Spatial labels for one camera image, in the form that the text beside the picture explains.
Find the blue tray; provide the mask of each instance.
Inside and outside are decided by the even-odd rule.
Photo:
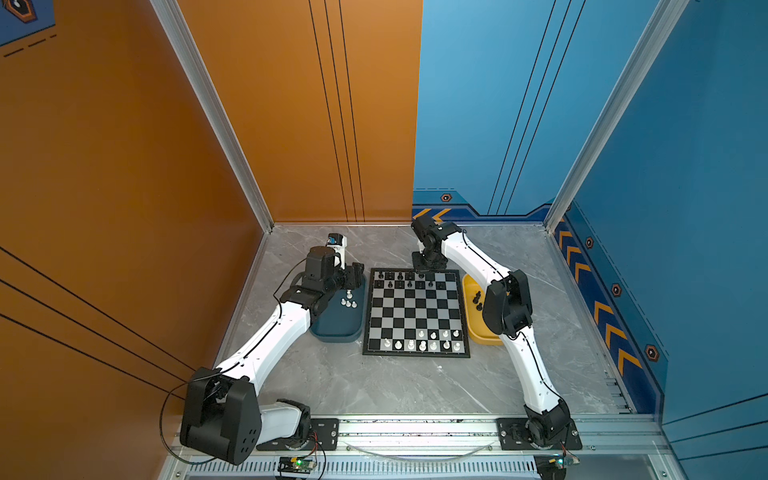
[[[362,285],[352,291],[351,301],[357,302],[357,308],[342,306],[341,299],[346,298],[346,290],[339,290],[333,296],[328,308],[310,327],[310,332],[325,343],[351,343],[362,333],[362,323],[366,316],[366,278]]]

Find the gray marble surface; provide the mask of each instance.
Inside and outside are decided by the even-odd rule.
[[[586,326],[566,294],[564,279],[536,225],[467,227],[468,238],[499,263],[528,274],[534,330],[555,388],[572,413],[613,413],[604,357],[594,351]],[[371,267],[411,266],[416,238],[410,227],[275,227],[234,326],[227,355],[234,353],[275,308],[272,292],[310,247],[329,232],[349,239],[347,262]],[[448,268],[457,269],[453,263]],[[503,346],[472,344],[470,359],[364,356],[362,335],[354,343],[322,343],[301,336],[271,372],[260,402],[289,398],[317,415],[340,414],[523,414],[518,376]]]

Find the yellow tray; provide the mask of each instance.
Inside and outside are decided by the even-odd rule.
[[[480,345],[502,345],[502,339],[498,338],[491,330],[485,326],[482,319],[482,310],[477,309],[477,305],[472,300],[480,292],[480,301],[485,302],[485,292],[469,275],[464,275],[462,279],[464,287],[464,307],[467,312],[467,327],[469,328],[469,338]]]

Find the robotic arm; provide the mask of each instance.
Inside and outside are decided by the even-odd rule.
[[[306,441],[309,407],[285,399],[260,406],[257,395],[280,357],[334,294],[362,284],[365,267],[347,266],[345,250],[346,238],[339,233],[331,233],[324,247],[312,247],[306,269],[259,331],[215,370],[200,368],[193,374],[181,420],[182,445],[239,465],[260,443],[288,438],[299,447]]]
[[[414,268],[442,270],[453,260],[485,289],[482,317],[488,329],[502,339],[520,377],[527,427],[534,443],[542,448],[565,443],[575,425],[536,346],[528,277],[521,270],[512,272],[496,263],[453,222],[437,225],[422,216],[411,228],[419,238],[419,251],[413,252]]]

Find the chessboard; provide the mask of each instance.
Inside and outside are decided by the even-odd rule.
[[[363,355],[469,358],[458,270],[372,268]]]

